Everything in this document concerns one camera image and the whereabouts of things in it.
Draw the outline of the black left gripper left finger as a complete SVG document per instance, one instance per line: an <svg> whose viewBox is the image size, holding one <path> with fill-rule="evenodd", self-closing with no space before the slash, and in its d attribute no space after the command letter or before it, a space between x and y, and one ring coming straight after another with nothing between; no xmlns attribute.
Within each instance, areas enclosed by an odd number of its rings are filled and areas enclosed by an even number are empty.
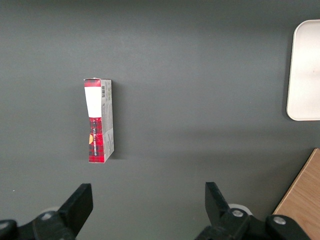
<svg viewBox="0 0 320 240"><path fill-rule="evenodd" d="M46 211L32 221L36 240L74 240L93 210L92 185L81 184L56 211Z"/></svg>

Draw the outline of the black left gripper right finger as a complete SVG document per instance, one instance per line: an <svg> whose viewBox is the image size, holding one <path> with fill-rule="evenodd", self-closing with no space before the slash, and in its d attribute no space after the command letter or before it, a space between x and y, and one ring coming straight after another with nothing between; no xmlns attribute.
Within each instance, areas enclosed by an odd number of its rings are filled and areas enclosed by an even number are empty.
<svg viewBox="0 0 320 240"><path fill-rule="evenodd" d="M240 208L231 208L214 182L205 184L205 210L210 225L197 240L264 240L264 222Z"/></svg>

